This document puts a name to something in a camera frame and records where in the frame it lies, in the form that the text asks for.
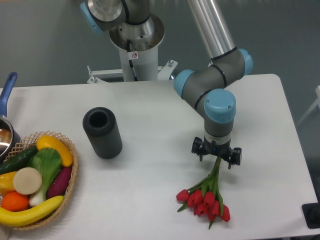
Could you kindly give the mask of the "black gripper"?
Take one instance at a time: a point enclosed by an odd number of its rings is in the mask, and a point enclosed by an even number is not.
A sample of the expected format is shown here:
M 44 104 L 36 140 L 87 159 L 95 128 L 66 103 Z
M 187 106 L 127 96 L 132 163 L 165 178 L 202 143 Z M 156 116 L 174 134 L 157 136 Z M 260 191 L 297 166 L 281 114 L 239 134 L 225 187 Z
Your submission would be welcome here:
M 206 155 L 220 157 L 228 162 L 227 169 L 230 170 L 233 165 L 240 166 L 242 161 L 242 149 L 240 147 L 231 148 L 230 142 L 229 140 L 227 143 L 217 144 L 214 140 L 209 142 L 206 138 L 202 140 L 199 137 L 195 137 L 191 152 L 199 157 L 200 162 L 203 161 Z

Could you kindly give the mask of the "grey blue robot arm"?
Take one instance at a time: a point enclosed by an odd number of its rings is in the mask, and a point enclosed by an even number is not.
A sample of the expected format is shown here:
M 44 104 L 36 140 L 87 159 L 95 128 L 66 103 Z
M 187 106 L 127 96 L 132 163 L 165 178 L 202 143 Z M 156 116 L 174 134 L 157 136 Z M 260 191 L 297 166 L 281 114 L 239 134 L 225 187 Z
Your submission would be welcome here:
M 219 5 L 214 0 L 187 2 L 210 57 L 203 71 L 186 69 L 174 78 L 174 90 L 204 120 L 204 137 L 195 138 L 191 151 L 213 155 L 230 166 L 240 165 L 242 150 L 231 148 L 236 98 L 227 87 L 253 69 L 250 54 L 237 48 Z M 148 0 L 85 0 L 80 11 L 96 33 L 108 32 L 118 48 L 126 82 L 152 81 L 160 76 L 158 47 L 165 30 L 150 11 Z

